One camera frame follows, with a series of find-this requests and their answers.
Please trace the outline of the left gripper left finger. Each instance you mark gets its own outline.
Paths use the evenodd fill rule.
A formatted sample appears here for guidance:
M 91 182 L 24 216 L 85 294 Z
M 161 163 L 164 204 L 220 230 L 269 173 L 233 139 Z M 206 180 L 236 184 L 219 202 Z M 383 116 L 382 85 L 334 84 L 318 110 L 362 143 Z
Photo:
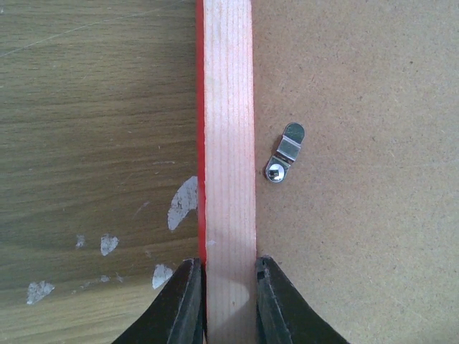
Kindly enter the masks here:
M 147 310 L 115 343 L 203 343 L 202 263 L 186 259 Z

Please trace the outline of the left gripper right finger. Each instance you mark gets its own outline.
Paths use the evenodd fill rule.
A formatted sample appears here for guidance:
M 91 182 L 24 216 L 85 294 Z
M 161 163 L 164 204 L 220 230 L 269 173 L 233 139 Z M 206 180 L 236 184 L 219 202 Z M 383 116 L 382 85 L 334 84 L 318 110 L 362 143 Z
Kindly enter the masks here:
M 256 272 L 259 343 L 349 343 L 311 308 L 272 257 L 257 258 Z

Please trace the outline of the red picture frame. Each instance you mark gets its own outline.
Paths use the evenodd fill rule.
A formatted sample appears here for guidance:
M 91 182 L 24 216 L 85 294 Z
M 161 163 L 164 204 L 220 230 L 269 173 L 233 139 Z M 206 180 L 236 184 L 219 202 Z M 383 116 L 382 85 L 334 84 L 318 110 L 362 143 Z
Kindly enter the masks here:
M 199 255 L 208 343 L 255 343 L 255 125 L 250 1 L 198 1 Z

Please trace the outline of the brown frame backing board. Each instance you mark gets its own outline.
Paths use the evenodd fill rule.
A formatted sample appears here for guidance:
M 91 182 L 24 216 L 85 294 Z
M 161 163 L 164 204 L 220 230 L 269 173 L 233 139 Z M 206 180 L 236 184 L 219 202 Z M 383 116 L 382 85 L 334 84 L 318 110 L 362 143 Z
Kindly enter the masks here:
M 259 253 L 351 343 L 456 343 L 458 3 L 252 10 Z M 293 122 L 301 151 L 272 183 Z

